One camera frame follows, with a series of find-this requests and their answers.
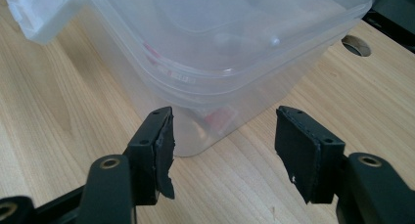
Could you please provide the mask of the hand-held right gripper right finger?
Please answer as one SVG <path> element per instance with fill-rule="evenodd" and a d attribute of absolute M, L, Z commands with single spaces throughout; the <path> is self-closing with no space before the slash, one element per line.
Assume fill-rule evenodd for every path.
<path fill-rule="evenodd" d="M 346 143 L 306 112 L 280 106 L 274 148 L 306 203 L 331 203 Z"/>

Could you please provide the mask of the clear plastic storage box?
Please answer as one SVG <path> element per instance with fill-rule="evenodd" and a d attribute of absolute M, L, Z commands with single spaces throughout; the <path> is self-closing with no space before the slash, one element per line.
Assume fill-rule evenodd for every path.
<path fill-rule="evenodd" d="M 284 98 L 374 0 L 6 0 L 24 36 L 77 19 L 141 116 L 175 116 L 197 155 Z"/>

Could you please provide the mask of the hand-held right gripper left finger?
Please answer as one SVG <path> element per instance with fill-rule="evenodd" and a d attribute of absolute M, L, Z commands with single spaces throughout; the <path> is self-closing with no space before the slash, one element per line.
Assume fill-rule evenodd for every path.
<path fill-rule="evenodd" d="M 172 107 L 150 112 L 125 150 L 135 205 L 155 205 L 159 195 L 175 198 L 168 175 L 174 148 Z"/>

